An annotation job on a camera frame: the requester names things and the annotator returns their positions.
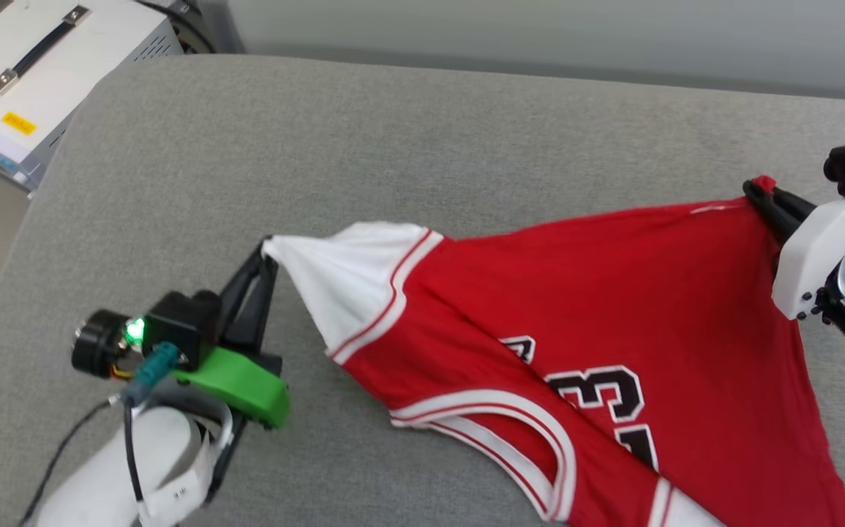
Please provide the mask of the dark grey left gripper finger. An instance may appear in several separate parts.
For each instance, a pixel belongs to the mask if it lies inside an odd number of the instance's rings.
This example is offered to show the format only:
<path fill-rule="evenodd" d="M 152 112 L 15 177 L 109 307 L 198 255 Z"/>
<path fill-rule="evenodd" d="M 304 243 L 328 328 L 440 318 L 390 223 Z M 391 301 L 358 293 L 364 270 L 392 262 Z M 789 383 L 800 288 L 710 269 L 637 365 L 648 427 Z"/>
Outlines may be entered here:
<path fill-rule="evenodd" d="M 249 254 L 247 260 L 222 288 L 220 340 L 222 346 L 247 346 L 247 300 L 254 272 L 254 253 L 262 253 L 262 244 Z"/>
<path fill-rule="evenodd" d="M 267 327 L 269 310 L 275 282 L 279 272 L 279 264 L 272 257 L 264 257 L 259 251 L 254 253 L 254 272 L 249 287 L 246 303 L 246 351 L 248 354 L 260 354 L 263 337 Z"/>

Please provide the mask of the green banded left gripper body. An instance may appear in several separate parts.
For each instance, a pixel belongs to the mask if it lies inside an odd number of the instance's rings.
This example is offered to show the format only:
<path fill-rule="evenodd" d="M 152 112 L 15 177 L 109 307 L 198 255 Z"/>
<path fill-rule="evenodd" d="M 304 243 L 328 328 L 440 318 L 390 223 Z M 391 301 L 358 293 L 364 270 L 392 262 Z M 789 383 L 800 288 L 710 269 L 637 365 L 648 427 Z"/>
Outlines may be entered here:
<path fill-rule="evenodd" d="M 173 381 L 213 397 L 249 421 L 281 427 L 290 409 L 284 381 L 251 357 L 219 346 L 216 319 L 150 313 L 130 318 L 98 310 L 75 330 L 72 367 L 125 381 L 121 399 L 131 408 L 147 405 L 165 381 Z"/>

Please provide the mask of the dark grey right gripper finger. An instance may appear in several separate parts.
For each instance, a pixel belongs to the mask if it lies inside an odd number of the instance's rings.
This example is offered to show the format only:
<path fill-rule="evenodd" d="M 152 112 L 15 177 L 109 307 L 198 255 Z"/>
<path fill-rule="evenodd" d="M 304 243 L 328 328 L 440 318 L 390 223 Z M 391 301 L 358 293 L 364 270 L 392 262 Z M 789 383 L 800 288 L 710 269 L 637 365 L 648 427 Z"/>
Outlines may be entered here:
<path fill-rule="evenodd" d="M 757 201 L 757 213 L 781 247 L 796 231 L 796 217 L 774 200 Z"/>
<path fill-rule="evenodd" d="M 816 204 L 790 191 L 780 189 L 776 180 L 748 180 L 743 182 L 743 193 L 757 213 L 757 201 L 774 200 L 796 217 L 796 230 L 816 210 Z"/>

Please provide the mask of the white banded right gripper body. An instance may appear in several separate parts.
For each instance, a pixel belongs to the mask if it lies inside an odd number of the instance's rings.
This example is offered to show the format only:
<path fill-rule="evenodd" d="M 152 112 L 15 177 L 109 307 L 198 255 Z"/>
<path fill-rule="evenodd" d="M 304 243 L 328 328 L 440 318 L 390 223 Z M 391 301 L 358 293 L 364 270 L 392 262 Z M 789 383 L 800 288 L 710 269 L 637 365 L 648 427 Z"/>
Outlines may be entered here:
<path fill-rule="evenodd" d="M 771 297 L 797 320 L 813 312 L 818 290 L 829 281 L 845 300 L 845 199 L 818 206 L 784 243 Z"/>

